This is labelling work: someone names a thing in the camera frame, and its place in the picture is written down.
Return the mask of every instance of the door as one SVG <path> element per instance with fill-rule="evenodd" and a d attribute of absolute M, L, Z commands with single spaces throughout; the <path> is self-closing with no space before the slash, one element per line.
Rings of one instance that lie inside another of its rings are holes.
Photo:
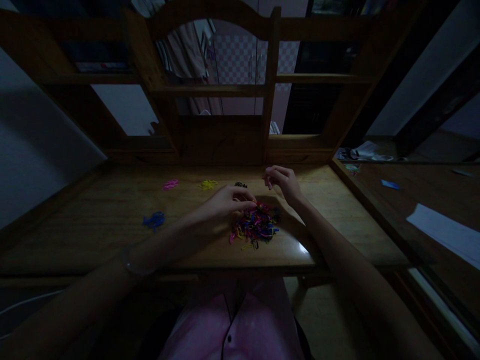
<path fill-rule="evenodd" d="M 255 11 L 258 0 L 244 0 Z M 213 20 L 218 83 L 221 85 L 255 84 L 257 37 L 230 22 Z M 254 115 L 255 98 L 222 97 L 223 115 Z"/>

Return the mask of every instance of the white paper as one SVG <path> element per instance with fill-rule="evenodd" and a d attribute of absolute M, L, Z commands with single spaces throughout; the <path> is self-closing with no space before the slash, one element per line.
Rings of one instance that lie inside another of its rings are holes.
<path fill-rule="evenodd" d="M 480 270 L 480 232 L 422 204 L 406 220 Z"/>

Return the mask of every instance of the wooden desk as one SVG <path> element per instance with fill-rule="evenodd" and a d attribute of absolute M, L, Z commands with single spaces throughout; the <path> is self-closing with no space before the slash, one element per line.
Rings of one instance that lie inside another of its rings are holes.
<path fill-rule="evenodd" d="M 328 166 L 293 166 L 309 200 L 374 265 L 382 269 L 410 266 L 405 255 L 368 214 Z M 0 275 L 83 275 L 122 247 L 149 236 L 143 216 L 165 213 L 165 223 L 194 209 L 213 191 L 198 185 L 205 179 L 218 186 L 242 182 L 263 203 L 281 207 L 280 231 L 258 250 L 241 250 L 245 242 L 229 244 L 230 224 L 225 222 L 198 234 L 208 240 L 191 257 L 165 269 L 165 273 L 201 273 L 218 270 L 263 269 L 281 274 L 325 273 L 327 268 L 298 215 L 286 204 L 279 189 L 269 191 L 260 179 L 262 166 L 182 167 L 117 165 L 19 238 L 0 254 Z M 179 186 L 163 191 L 162 185 L 178 179 Z"/>
<path fill-rule="evenodd" d="M 474 177 L 453 173 L 453 168 Z M 470 320 L 480 322 L 480 271 L 406 221 L 420 203 L 480 231 L 480 166 L 364 163 L 354 179 L 374 197 L 378 210 L 411 248 L 432 263 L 425 267 L 425 275 L 431 275 L 449 305 L 465 307 L 476 318 Z M 381 179 L 397 183 L 400 190 L 382 186 Z M 471 318 L 465 312 L 463 316 Z"/>

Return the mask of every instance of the forearm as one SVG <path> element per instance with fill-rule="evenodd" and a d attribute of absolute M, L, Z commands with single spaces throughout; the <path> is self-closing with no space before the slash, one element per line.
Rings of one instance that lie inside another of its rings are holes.
<path fill-rule="evenodd" d="M 155 269 L 178 259 L 180 238 L 199 221 L 183 217 L 129 252 L 137 268 Z M 56 359 L 90 324 L 100 319 L 141 280 L 116 256 L 78 280 L 22 323 L 4 342 L 8 359 Z"/>
<path fill-rule="evenodd" d="M 294 209 L 310 230 L 339 286 L 378 337 L 388 341 L 399 358 L 441 358 L 379 271 L 308 200 L 298 200 Z"/>

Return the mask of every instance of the bracelet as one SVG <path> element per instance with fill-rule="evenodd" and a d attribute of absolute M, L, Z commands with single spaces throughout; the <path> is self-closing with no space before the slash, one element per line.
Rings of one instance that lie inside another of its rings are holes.
<path fill-rule="evenodd" d="M 130 249 L 133 248 L 135 245 L 136 244 L 130 244 L 122 250 L 122 252 L 121 252 L 121 262 L 122 262 L 123 266 L 130 273 L 132 273 L 133 275 L 139 276 L 139 277 L 145 277 L 145 276 L 153 274 L 156 269 L 153 269 L 153 270 L 139 269 L 136 266 L 133 266 L 132 263 L 130 262 L 130 260 L 129 260 Z"/>

